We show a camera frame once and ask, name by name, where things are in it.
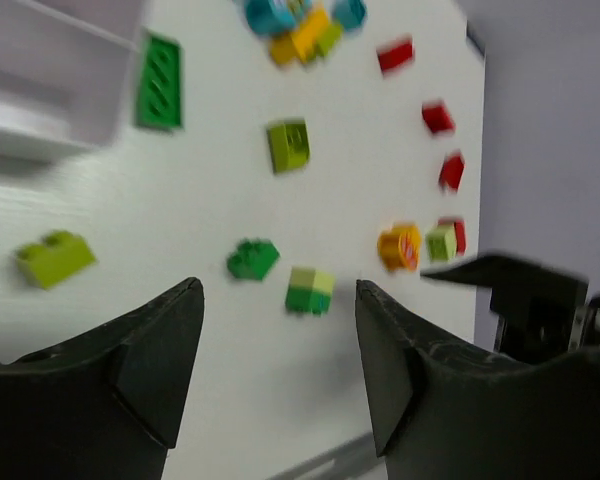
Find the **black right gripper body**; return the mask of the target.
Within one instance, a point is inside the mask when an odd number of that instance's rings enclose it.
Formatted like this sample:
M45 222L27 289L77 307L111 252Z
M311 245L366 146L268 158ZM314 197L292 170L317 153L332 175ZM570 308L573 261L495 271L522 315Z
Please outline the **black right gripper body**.
M494 350L523 363L543 363L581 348L600 348L600 294L582 286L557 292L499 287L490 310L498 317Z

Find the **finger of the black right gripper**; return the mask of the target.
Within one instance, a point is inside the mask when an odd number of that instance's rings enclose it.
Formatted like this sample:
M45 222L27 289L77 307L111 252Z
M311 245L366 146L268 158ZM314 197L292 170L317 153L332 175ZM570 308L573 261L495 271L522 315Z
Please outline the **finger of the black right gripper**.
M480 254L444 268L423 270L420 276L490 289L511 287L541 292L586 292L589 286L588 280L581 275L503 253Z

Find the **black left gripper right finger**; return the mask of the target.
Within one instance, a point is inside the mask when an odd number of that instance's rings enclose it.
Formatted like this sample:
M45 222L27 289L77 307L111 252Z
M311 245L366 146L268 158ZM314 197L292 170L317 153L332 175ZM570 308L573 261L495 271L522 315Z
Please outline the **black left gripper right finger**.
M392 479L600 479L600 349L527 365L356 284L376 453Z

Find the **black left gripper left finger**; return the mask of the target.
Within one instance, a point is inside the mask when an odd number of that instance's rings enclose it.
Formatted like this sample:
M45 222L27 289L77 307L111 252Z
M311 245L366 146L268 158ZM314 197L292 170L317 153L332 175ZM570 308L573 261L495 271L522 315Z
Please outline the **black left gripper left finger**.
M0 363L0 479L158 479L176 445L204 318L200 280Z

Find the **dark green small lego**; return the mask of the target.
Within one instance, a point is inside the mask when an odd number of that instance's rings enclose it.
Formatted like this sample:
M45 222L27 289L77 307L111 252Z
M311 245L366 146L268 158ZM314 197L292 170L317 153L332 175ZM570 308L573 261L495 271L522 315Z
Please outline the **dark green small lego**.
M244 239L227 258L229 273L239 280L262 281L280 258L269 240Z

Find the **lime rounded lego brick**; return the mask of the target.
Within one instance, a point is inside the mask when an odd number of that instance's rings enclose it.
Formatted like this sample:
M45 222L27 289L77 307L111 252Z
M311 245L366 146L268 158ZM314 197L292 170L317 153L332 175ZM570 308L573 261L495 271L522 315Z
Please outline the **lime rounded lego brick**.
M339 22L331 22L317 37L312 51L314 57L326 58L343 36L343 27Z

